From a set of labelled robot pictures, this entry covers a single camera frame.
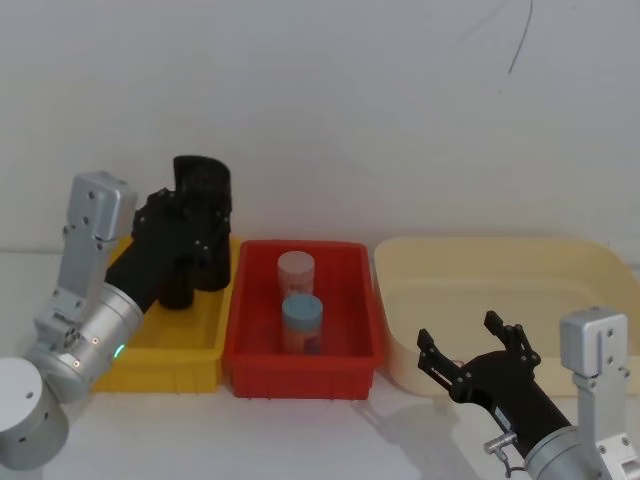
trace cable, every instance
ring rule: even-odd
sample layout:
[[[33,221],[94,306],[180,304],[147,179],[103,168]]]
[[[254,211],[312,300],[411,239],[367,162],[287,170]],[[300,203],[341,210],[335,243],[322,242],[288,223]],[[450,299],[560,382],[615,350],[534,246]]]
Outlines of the cable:
[[[513,71],[513,67],[516,64],[516,60],[518,60],[518,56],[520,55],[520,50],[522,50],[522,45],[524,45],[524,40],[527,38],[527,32],[529,31],[529,24],[531,23],[531,16],[533,15],[533,0],[530,0],[531,3],[529,5],[529,17],[527,18],[527,23],[524,26],[524,32],[522,32],[522,38],[520,39],[520,45],[518,45],[518,49],[516,50],[516,54],[513,56],[513,60],[511,61],[511,66],[509,67],[509,75]]]

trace green indicator light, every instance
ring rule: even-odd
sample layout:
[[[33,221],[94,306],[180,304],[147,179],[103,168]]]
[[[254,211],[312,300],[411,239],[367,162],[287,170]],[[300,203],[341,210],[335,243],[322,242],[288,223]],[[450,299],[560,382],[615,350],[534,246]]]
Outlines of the green indicator light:
[[[116,350],[116,353],[113,354],[113,358],[118,358],[118,355],[122,353],[122,350],[124,350],[124,345],[120,345],[118,347],[118,349]]]

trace white table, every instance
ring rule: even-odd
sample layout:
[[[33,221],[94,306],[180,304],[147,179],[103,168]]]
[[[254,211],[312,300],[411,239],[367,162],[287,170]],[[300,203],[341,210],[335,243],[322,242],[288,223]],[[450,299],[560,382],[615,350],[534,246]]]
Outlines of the white table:
[[[0,253],[0,355],[29,345],[58,262]],[[557,403],[575,422],[575,399]],[[629,398],[627,412],[640,446],[640,402]],[[499,433],[479,407],[415,397],[381,375],[367,402],[244,400],[226,387],[214,395],[100,394],[43,471],[0,471],[0,479],[498,480],[503,466],[482,443]]]

